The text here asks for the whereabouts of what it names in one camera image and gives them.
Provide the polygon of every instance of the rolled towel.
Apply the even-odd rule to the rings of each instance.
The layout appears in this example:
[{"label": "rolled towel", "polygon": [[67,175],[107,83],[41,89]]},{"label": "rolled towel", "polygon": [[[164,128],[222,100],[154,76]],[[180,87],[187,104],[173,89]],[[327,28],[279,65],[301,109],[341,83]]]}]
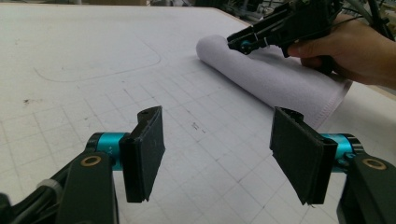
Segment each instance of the rolled towel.
[{"label": "rolled towel", "polygon": [[205,63],[271,107],[298,111],[317,129],[341,104],[352,82],[301,66],[298,59],[284,58],[272,46],[244,55],[228,48],[223,36],[199,40],[196,51]]}]

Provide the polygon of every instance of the tabletop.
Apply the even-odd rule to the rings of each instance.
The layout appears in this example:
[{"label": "tabletop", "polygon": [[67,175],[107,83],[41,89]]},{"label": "tabletop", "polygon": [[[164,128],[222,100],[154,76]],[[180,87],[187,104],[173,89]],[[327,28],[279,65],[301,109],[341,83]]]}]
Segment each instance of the tabletop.
[{"label": "tabletop", "polygon": [[[0,192],[17,203],[96,132],[130,132],[163,107],[166,151],[149,202],[120,223],[337,223],[345,183],[301,205],[269,149],[273,109],[196,56],[198,40],[244,23],[213,8],[0,5]],[[396,164],[396,104],[354,83],[319,128],[352,133]]]}]

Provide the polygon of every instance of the human hand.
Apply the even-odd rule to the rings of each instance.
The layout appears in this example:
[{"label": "human hand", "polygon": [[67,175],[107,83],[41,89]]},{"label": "human hand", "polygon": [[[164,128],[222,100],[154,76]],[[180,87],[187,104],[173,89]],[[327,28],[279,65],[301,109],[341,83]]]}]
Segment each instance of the human hand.
[{"label": "human hand", "polygon": [[[334,24],[350,18],[338,15]],[[360,21],[341,23],[327,36],[293,44],[288,54],[312,68],[321,66],[320,55],[330,55],[337,74],[363,84],[396,89],[396,43]]]}]

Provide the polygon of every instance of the white surface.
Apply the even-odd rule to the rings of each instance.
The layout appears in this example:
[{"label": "white surface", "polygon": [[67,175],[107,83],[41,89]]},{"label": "white surface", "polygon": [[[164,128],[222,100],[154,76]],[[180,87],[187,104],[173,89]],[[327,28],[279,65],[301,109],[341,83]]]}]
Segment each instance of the white surface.
[{"label": "white surface", "polygon": [[[271,156],[272,109],[196,57],[203,36],[244,25],[216,10],[0,6],[0,191],[16,203],[95,132],[129,132],[163,106],[166,152],[151,194],[121,223],[337,223],[345,176],[302,206]],[[360,84],[320,128],[396,163],[396,104]]]}]

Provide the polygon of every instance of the gold washer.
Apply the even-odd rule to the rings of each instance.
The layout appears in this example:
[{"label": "gold washer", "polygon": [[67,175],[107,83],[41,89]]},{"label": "gold washer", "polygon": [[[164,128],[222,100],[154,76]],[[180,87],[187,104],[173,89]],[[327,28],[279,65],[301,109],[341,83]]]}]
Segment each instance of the gold washer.
[{"label": "gold washer", "polygon": [[90,156],[90,157],[86,157],[84,158],[84,160],[81,161],[81,165],[82,166],[94,166],[97,163],[99,163],[102,160],[102,158],[100,156]]},{"label": "gold washer", "polygon": [[361,160],[366,166],[369,166],[376,170],[386,170],[387,165],[384,164],[382,161],[374,160],[374,159],[363,159]]}]

